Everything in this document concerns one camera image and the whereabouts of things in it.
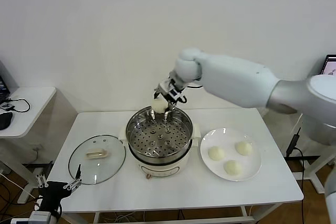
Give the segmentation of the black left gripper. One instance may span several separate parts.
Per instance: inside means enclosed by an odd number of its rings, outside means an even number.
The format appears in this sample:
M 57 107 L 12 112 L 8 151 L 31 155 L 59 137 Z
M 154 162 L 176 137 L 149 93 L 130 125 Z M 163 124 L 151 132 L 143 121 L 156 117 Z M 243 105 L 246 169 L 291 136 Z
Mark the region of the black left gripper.
M 70 183 L 47 181 L 48 175 L 53 167 L 53 162 L 42 166 L 41 171 L 36 175 L 39 195 L 42 196 L 40 211 L 50 212 L 52 215 L 60 215 L 61 200 L 69 197 L 69 190 L 76 190 L 81 184 L 81 164 L 78 165 L 75 178 Z

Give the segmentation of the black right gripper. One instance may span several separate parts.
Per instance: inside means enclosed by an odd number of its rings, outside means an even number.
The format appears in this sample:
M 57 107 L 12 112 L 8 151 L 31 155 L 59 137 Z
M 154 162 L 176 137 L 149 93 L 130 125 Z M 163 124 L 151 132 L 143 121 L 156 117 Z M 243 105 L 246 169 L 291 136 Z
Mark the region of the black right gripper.
M 153 99 L 157 99 L 160 95 L 160 92 L 158 89 L 155 89 L 154 90 L 154 95 L 153 95 Z M 169 113 L 171 112 L 172 110 L 174 110 L 175 108 L 175 103 L 186 103 L 187 102 L 187 98 L 186 96 L 177 91 L 176 89 L 171 89 L 169 90 L 165 95 L 164 95 L 164 98 L 166 99 L 167 101 L 167 108 L 165 109 L 165 113 Z

